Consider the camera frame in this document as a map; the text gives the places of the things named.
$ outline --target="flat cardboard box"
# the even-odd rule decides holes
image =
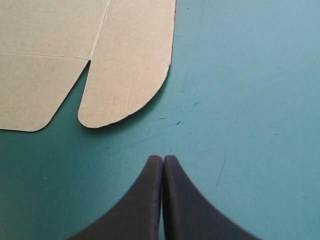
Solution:
[[[45,127],[88,61],[78,118],[117,122],[158,91],[175,0],[0,0],[0,129]]]

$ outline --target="cardboard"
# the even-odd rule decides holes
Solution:
[[[48,124],[91,61],[79,109],[98,128],[142,108],[171,62],[175,0],[0,0],[0,128]]]

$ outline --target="black rubber piece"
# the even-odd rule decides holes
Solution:
[[[123,198],[70,240],[158,240],[163,161],[150,156]]]
[[[166,240],[257,240],[211,205],[192,184],[178,159],[166,156],[162,179]]]

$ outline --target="cardboard flap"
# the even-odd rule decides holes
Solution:
[[[113,0],[92,57],[78,118],[89,128],[141,109],[171,63],[175,0]]]
[[[45,127],[87,62],[0,53],[0,127],[30,132]]]
[[[0,0],[0,52],[89,60],[110,0]]]

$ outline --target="green cutting mat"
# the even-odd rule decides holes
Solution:
[[[0,131],[0,239],[80,231],[151,154],[177,155],[259,237],[320,239],[319,12],[317,0],[178,0],[168,78],[138,113],[83,127],[86,68],[46,128]]]

